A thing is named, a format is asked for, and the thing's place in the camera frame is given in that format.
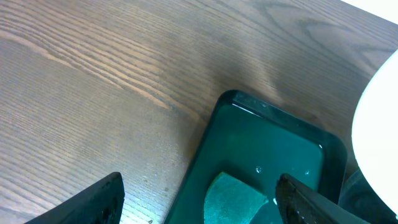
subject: water droplet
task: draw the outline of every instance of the water droplet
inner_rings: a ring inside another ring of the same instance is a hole
[[[257,172],[258,174],[261,173],[261,170],[262,170],[261,166],[256,166],[256,172]]]

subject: dark wood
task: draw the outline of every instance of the dark wood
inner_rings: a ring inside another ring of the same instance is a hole
[[[398,48],[398,25],[338,0],[3,0],[0,220],[112,171],[123,223],[161,223],[217,97],[240,89],[335,133]]]

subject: green sponge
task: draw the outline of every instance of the green sponge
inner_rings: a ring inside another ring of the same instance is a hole
[[[265,195],[222,172],[206,193],[205,224],[249,224],[266,203],[268,199]]]

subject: black object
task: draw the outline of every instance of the black object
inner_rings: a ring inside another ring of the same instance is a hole
[[[377,196],[359,169],[344,183],[338,205],[372,224],[398,223],[396,214]]]
[[[285,224],[368,223],[337,206],[288,174],[281,175],[275,188],[275,196],[279,213]]]
[[[122,176],[113,172],[27,224],[117,224],[123,202]]]

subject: teal tray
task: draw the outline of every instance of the teal tray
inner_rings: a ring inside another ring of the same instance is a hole
[[[166,224],[203,223],[203,204],[221,172],[267,196],[251,223],[282,223],[275,198],[287,173],[338,203],[347,153],[334,135],[238,90],[217,101]]]

